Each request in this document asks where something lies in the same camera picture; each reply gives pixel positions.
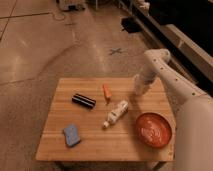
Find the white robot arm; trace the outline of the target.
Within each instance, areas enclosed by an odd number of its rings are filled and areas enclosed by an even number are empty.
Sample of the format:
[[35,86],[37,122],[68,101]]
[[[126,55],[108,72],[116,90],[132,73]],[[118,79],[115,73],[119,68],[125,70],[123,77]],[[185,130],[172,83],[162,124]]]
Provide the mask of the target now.
[[168,49],[149,49],[143,59],[134,92],[145,94],[159,77],[179,102],[173,171],[213,171],[213,97],[168,65]]

